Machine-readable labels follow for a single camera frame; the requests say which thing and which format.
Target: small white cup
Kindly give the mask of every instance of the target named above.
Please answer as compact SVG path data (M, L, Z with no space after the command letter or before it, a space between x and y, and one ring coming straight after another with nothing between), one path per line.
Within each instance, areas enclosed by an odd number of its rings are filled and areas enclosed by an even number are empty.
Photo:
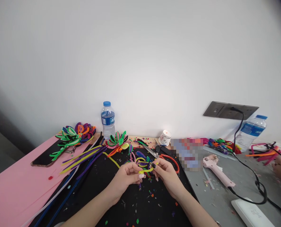
M168 146L171 141L171 132L169 132L168 130L164 130L158 138L158 141L160 144Z

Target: blue bottle label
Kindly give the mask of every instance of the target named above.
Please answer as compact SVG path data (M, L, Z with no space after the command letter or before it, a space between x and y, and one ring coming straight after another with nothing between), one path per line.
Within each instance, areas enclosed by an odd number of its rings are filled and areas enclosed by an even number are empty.
M259 136L263 130L264 130L264 128L259 128L254 125L250 125L249 123L245 123L241 129L242 132L249 134L251 136L256 136L256 137Z
M112 125L115 122L115 114L112 111L102 112L102 124L103 125Z

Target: smartphone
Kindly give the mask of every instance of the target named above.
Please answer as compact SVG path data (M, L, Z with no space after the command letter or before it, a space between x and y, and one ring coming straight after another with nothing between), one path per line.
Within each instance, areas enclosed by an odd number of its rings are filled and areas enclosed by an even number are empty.
M42 166L42 167L49 167L51 166L55 161L52 161L53 157L49 156L50 154L54 152L58 152L61 147L58 146L59 143L61 143L61 140L58 140L55 142L51 147L49 147L46 151L44 151L40 156L38 156L30 165L32 166Z

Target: black mat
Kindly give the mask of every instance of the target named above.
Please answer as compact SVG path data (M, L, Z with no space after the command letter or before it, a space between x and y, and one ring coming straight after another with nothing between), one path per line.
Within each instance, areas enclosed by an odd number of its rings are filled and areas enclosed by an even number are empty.
M143 154L148 155L150 158L153 156L146 152L143 148L135 148L134 154L139 150ZM114 160L122 165L128 157L128 149L124 154L116 153L113 156ZM85 169L88 161L81 164L78 172L68 185L73 185L75 178ZM101 155L88 170L87 175L83 181L77 185L73 194L70 195L66 204L62 207L60 213L56 216L51 226L55 226L59 222L68 220L76 212L78 212L83 206L85 206L90 200L98 195L113 179L115 173L118 171L118 167L106 156ZM179 178L185 188L197 199L182 167L180 165ZM60 184L55 193L61 188L63 182ZM148 178L143 179L141 184L141 190L138 185L130 185L126 192L122 195L120 201L111 207L102 219L98 222L97 226L105 226L105 222L108 221L107 226L150 226L150 225L163 225L163 226L191 226L188 218L180 205L176 206L175 200L168 193L162 180L157 182L155 177L152 177L150 182ZM39 226L47 226L55 211L59 208L60 204L64 201L64 198L68 195L70 189L67 187L56 198L55 202L40 222ZM38 215L30 226L34 226L41 214Z

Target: blue bottle cap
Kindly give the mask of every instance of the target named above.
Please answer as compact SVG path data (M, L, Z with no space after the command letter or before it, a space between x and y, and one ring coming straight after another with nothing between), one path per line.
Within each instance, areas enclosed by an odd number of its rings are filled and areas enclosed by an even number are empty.
M111 106L111 102L105 101L105 102L103 103L103 105L104 105L104 106Z
M267 116L263 116L263 115L257 115L256 117L264 120L267 119Z

